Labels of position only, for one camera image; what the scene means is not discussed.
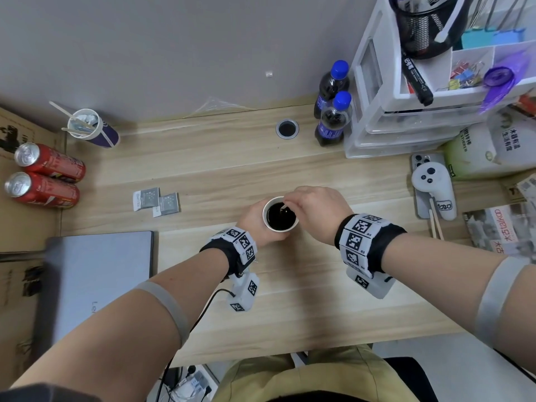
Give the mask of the person's left hand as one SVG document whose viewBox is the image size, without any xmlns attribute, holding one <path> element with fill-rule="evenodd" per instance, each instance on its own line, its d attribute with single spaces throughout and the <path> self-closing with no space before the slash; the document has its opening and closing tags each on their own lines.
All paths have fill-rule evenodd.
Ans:
<svg viewBox="0 0 536 402">
<path fill-rule="evenodd" d="M 247 231 L 252 239 L 256 242 L 257 248 L 260 249 L 268 244 L 283 240 L 286 236 L 270 230 L 265 224 L 248 223 L 248 209 L 242 213 L 236 226 Z"/>
</svg>

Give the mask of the person's right hand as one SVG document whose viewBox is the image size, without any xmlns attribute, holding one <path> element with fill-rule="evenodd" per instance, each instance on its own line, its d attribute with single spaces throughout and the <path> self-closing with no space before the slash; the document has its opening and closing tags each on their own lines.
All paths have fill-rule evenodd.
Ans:
<svg viewBox="0 0 536 402">
<path fill-rule="evenodd" d="M 353 210 L 335 189 L 321 186 L 299 186 L 310 188 L 307 217 L 298 217 L 298 222 L 314 239 L 335 246 L 336 234 L 341 223 L 354 214 Z"/>
</svg>

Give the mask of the white paper cup of coffee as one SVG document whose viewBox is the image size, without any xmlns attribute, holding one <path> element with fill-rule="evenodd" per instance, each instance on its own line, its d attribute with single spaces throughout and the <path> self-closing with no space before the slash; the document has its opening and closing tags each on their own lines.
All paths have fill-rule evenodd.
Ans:
<svg viewBox="0 0 536 402">
<path fill-rule="evenodd" d="M 285 238 L 287 238 L 290 232 L 297 227 L 298 217 L 290 208 L 280 213 L 281 203 L 284 203 L 284 196 L 269 200 L 264 207 L 264 223 L 270 230 L 285 234 Z"/>
</svg>

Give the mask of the person's right forearm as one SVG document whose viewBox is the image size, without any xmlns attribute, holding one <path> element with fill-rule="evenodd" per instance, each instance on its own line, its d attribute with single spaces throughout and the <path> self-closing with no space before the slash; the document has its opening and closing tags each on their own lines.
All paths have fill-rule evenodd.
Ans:
<svg viewBox="0 0 536 402">
<path fill-rule="evenodd" d="M 501 270 L 512 281 L 492 328 L 477 316 L 490 281 L 506 256 L 456 243 L 401 234 L 384 250 L 381 267 L 483 343 L 536 374 L 536 265 Z"/>
</svg>

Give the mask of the person's left forearm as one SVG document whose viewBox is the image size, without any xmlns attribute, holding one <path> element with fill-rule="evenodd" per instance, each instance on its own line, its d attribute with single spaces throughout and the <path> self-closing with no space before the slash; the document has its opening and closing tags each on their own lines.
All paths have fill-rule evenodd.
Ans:
<svg viewBox="0 0 536 402">
<path fill-rule="evenodd" d="M 177 302 L 190 333 L 228 269 L 221 250 L 207 249 L 150 281 Z M 11 388 L 48 383 L 103 402 L 144 402 L 183 342 L 165 307 L 134 289 L 54 344 Z"/>
</svg>

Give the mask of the black marker-tag left wristband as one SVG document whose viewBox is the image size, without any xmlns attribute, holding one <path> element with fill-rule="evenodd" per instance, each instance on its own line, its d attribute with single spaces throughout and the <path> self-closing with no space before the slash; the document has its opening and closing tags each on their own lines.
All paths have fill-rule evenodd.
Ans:
<svg viewBox="0 0 536 402">
<path fill-rule="evenodd" d="M 245 270 L 256 260 L 258 248 L 249 232 L 239 227 L 231 227 L 211 236 L 199 252 L 219 249 L 227 258 L 229 268 L 224 280 L 242 277 Z"/>
</svg>

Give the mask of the black marker-tag wristband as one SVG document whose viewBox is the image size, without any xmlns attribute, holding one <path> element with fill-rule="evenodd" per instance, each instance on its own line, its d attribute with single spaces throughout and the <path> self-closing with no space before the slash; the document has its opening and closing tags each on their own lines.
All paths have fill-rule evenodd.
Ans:
<svg viewBox="0 0 536 402">
<path fill-rule="evenodd" d="M 258 248 L 249 232 L 239 227 L 231 227 L 211 236 L 199 252 L 219 249 L 227 258 L 229 268 L 224 280 L 242 277 L 245 270 L 256 260 Z"/>
<path fill-rule="evenodd" d="M 384 273 L 382 259 L 392 241 L 407 231 L 385 218 L 367 213 L 352 214 L 340 223 L 334 245 L 343 262 L 372 278 Z"/>
</svg>

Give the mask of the black marker-tag right wristband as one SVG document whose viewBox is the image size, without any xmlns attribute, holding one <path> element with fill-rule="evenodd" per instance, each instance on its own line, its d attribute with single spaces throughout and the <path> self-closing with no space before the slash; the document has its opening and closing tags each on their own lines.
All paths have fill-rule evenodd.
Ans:
<svg viewBox="0 0 536 402">
<path fill-rule="evenodd" d="M 382 259 L 392 241 L 407 231 L 385 218 L 367 213 L 352 214 L 340 223 L 334 245 L 343 262 L 372 278 L 384 273 Z"/>
</svg>

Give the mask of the blue-capped cola bottle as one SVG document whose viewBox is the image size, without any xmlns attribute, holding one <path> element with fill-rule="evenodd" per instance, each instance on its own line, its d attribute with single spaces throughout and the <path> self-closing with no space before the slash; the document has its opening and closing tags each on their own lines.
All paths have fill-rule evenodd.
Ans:
<svg viewBox="0 0 536 402">
<path fill-rule="evenodd" d="M 326 103 L 320 113 L 315 129 L 315 137 L 322 147 L 339 143 L 345 128 L 350 124 L 353 114 L 352 95 L 348 91 L 338 92 Z"/>
<path fill-rule="evenodd" d="M 314 106 L 314 117 L 320 119 L 322 109 L 333 100 L 338 92 L 348 91 L 350 66 L 345 60 L 337 60 L 319 83 L 319 92 Z"/>
</svg>

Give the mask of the grey sachet packet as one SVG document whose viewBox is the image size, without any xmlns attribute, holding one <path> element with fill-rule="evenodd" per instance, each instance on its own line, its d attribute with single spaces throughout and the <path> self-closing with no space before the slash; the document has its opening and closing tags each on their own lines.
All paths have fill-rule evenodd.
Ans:
<svg viewBox="0 0 536 402">
<path fill-rule="evenodd" d="M 133 192 L 133 211 L 152 209 L 158 206 L 160 206 L 160 188 L 156 187 Z"/>
<path fill-rule="evenodd" d="M 153 217 L 168 216 L 179 212 L 181 212 L 181 207 L 177 192 L 159 197 L 159 204 L 152 208 Z"/>
</svg>

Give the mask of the clear plastic film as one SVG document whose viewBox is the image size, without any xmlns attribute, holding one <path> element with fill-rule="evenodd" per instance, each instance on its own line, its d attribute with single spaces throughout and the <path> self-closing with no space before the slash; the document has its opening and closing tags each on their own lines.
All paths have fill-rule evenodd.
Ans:
<svg viewBox="0 0 536 402">
<path fill-rule="evenodd" d="M 231 103 L 217 97 L 210 96 L 199 108 L 184 118 L 211 116 L 217 114 L 234 114 L 255 111 L 256 108 Z"/>
</svg>

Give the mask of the grey smartphone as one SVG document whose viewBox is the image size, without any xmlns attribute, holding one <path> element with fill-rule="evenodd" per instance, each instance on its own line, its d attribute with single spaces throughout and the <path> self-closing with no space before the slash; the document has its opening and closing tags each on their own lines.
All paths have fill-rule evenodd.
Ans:
<svg viewBox="0 0 536 402">
<path fill-rule="evenodd" d="M 439 162 L 445 165 L 444 155 L 442 152 L 419 152 L 411 155 L 411 171 L 413 172 L 420 165 L 428 162 Z M 429 200 L 432 196 L 429 193 L 421 192 L 414 188 L 415 209 L 419 219 L 429 220 L 429 211 L 432 209 Z"/>
</svg>

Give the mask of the white handheld controller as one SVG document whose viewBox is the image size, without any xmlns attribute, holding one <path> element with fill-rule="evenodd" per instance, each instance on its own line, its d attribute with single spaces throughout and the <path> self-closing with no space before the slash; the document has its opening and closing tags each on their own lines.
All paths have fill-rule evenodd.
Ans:
<svg viewBox="0 0 536 402">
<path fill-rule="evenodd" d="M 423 163 L 413 171 L 411 182 L 417 191 L 430 195 L 431 207 L 436 215 L 446 221 L 457 218 L 453 185 L 445 165 L 433 161 Z"/>
</svg>

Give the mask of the white plastic drawer organizer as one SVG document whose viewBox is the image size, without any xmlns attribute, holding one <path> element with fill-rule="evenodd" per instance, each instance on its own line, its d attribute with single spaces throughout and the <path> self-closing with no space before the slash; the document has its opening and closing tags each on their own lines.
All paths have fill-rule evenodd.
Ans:
<svg viewBox="0 0 536 402">
<path fill-rule="evenodd" d="M 351 65 L 353 114 L 345 130 L 346 157 L 363 158 L 412 153 L 439 147 L 470 125 L 536 89 L 536 0 L 472 1 L 466 30 L 513 30 L 526 27 L 525 41 L 461 49 L 458 46 L 426 60 L 412 59 L 434 94 L 424 107 L 401 71 L 401 44 L 388 0 L 377 0 Z M 483 61 L 486 72 L 504 57 L 527 50 L 531 63 L 523 79 L 495 107 L 479 114 L 488 88 L 447 90 L 459 60 Z"/>
</svg>

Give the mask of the pair of wooden chopsticks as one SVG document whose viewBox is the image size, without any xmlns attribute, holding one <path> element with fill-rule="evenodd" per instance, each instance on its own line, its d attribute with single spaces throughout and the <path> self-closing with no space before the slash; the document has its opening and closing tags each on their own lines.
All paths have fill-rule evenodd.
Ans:
<svg viewBox="0 0 536 402">
<path fill-rule="evenodd" d="M 432 238 L 437 238 L 441 241 L 444 241 L 445 239 L 444 239 L 443 231 L 439 222 L 439 216 L 436 210 L 436 204 L 435 204 L 433 197 L 429 199 L 429 203 L 430 203 L 429 218 L 430 218 L 430 226 L 431 226 L 431 231 L 432 231 Z"/>
</svg>

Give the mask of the black marker pen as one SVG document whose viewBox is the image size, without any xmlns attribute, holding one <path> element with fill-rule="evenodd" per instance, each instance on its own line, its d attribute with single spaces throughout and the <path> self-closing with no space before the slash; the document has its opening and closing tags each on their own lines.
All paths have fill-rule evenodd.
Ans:
<svg viewBox="0 0 536 402">
<path fill-rule="evenodd" d="M 401 49 L 401 71 L 405 76 L 406 81 L 411 85 L 419 102 L 424 107 L 430 106 L 433 103 L 434 94 L 415 63 L 407 53 L 405 53 L 404 49 Z"/>
</svg>

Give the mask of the khaki trousers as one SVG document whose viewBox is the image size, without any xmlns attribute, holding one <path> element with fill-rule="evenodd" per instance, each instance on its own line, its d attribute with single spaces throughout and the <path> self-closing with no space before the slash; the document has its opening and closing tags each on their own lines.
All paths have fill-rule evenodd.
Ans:
<svg viewBox="0 0 536 402">
<path fill-rule="evenodd" d="M 419 402 L 398 373 L 368 345 L 309 352 L 296 367 L 290 354 L 236 361 L 212 402 Z"/>
</svg>

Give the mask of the grey laptop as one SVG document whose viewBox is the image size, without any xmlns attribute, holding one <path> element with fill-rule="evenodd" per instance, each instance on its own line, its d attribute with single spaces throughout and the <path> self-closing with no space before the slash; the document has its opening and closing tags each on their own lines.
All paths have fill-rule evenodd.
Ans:
<svg viewBox="0 0 536 402">
<path fill-rule="evenodd" d="M 30 360 L 153 274 L 153 231 L 52 237 L 33 330 Z"/>
</svg>

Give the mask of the purple paper cup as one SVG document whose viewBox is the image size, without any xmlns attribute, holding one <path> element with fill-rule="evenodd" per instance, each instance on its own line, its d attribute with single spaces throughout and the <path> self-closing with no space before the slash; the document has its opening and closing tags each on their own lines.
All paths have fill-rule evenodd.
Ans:
<svg viewBox="0 0 536 402">
<path fill-rule="evenodd" d="M 80 109 L 69 118 L 67 133 L 78 141 L 86 141 L 102 148 L 117 147 L 121 141 L 118 132 L 93 109 Z"/>
</svg>

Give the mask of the white power strip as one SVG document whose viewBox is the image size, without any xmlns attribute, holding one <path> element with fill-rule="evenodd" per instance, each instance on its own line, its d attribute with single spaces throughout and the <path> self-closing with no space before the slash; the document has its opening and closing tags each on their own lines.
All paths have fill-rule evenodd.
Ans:
<svg viewBox="0 0 536 402">
<path fill-rule="evenodd" d="M 207 365 L 188 366 L 185 377 L 169 392 L 169 402 L 213 402 L 219 380 Z"/>
</svg>

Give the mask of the wooden stirrer stick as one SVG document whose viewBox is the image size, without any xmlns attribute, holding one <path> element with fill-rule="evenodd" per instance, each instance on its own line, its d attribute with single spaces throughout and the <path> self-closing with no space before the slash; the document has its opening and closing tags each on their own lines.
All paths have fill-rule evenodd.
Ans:
<svg viewBox="0 0 536 402">
<path fill-rule="evenodd" d="M 71 114 L 70 112 L 68 112 L 66 109 L 64 109 L 63 107 L 57 105 L 55 102 L 49 100 L 48 103 L 54 107 L 55 109 L 57 109 L 58 111 L 60 111 L 61 113 L 63 113 L 64 115 L 68 116 L 70 118 L 70 120 L 76 122 L 76 123 L 79 123 L 79 124 L 85 124 L 85 125 L 88 125 L 86 122 L 78 119 L 77 117 L 75 117 L 73 114 Z"/>
<path fill-rule="evenodd" d="M 71 134 L 76 133 L 76 134 L 84 135 L 84 136 L 90 135 L 97 130 L 95 127 L 91 126 L 90 124 L 85 125 L 85 124 L 79 124 L 79 123 L 74 122 L 74 125 L 75 125 L 74 128 L 67 127 L 67 128 L 61 128 L 61 130 L 71 133 Z"/>
</svg>

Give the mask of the white and green bag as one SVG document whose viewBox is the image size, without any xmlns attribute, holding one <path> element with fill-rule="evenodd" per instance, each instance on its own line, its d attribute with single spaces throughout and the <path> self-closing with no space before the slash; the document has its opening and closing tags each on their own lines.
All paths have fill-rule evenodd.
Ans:
<svg viewBox="0 0 536 402">
<path fill-rule="evenodd" d="M 502 109 L 464 128 L 443 147 L 455 181 L 483 180 L 536 168 L 536 116 Z"/>
</svg>

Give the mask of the printed tissue pack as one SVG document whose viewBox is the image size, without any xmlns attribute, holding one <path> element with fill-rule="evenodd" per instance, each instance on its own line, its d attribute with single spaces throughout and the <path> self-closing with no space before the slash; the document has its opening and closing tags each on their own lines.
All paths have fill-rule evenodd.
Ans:
<svg viewBox="0 0 536 402">
<path fill-rule="evenodd" d="M 529 202 L 463 213 L 474 247 L 536 265 L 536 209 Z"/>
</svg>

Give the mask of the red drink can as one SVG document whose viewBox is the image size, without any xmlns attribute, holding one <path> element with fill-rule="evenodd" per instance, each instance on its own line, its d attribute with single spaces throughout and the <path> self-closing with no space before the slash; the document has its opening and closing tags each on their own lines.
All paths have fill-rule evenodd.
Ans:
<svg viewBox="0 0 536 402">
<path fill-rule="evenodd" d="M 76 185 L 37 173 L 19 171 L 4 182 L 4 190 L 17 202 L 69 209 L 80 200 Z"/>
<path fill-rule="evenodd" d="M 27 142 L 14 153 L 14 160 L 26 172 L 36 173 L 68 183 L 80 182 L 86 174 L 85 164 L 41 143 Z"/>
</svg>

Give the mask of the black chair seat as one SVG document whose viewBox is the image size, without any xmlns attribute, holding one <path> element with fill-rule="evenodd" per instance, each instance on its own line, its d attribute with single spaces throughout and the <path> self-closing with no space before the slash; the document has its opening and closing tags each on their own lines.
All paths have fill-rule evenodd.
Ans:
<svg viewBox="0 0 536 402">
<path fill-rule="evenodd" d="M 385 361 L 420 402 L 439 402 L 428 376 L 417 360 L 412 357 L 391 357 Z"/>
</svg>

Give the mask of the pile of coloured binder clips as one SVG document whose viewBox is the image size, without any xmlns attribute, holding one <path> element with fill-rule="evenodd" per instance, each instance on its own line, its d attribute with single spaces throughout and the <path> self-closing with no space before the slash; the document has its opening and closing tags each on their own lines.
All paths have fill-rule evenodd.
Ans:
<svg viewBox="0 0 536 402">
<path fill-rule="evenodd" d="M 485 68 L 483 61 L 459 60 L 452 67 L 446 89 L 457 90 L 482 86 Z"/>
</svg>

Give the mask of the black mesh pen holder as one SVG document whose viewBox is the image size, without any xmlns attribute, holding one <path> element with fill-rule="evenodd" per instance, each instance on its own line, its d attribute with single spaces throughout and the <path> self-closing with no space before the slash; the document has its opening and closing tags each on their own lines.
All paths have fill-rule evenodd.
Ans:
<svg viewBox="0 0 536 402">
<path fill-rule="evenodd" d="M 412 59 L 435 58 L 458 46 L 473 0 L 388 0 L 402 50 Z"/>
</svg>

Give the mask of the brown cardboard box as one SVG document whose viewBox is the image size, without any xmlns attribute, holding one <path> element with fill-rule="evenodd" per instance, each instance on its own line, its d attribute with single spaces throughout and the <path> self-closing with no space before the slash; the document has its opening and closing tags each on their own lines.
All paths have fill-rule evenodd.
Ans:
<svg viewBox="0 0 536 402">
<path fill-rule="evenodd" d="M 59 232 L 59 211 L 25 205 L 10 198 L 4 182 L 18 171 L 14 152 L 25 142 L 64 151 L 65 137 L 0 107 L 0 254 L 45 248 Z M 0 390 L 8 388 L 30 365 L 39 295 L 23 297 L 24 271 L 39 260 L 0 263 Z"/>
</svg>

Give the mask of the black binder clips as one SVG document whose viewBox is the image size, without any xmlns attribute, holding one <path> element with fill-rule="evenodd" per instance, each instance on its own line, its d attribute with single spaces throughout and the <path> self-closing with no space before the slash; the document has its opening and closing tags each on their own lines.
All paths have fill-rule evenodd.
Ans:
<svg viewBox="0 0 536 402">
<path fill-rule="evenodd" d="M 42 265 L 29 267 L 24 271 L 23 297 L 32 297 L 41 292 L 43 273 L 44 267 Z"/>
</svg>

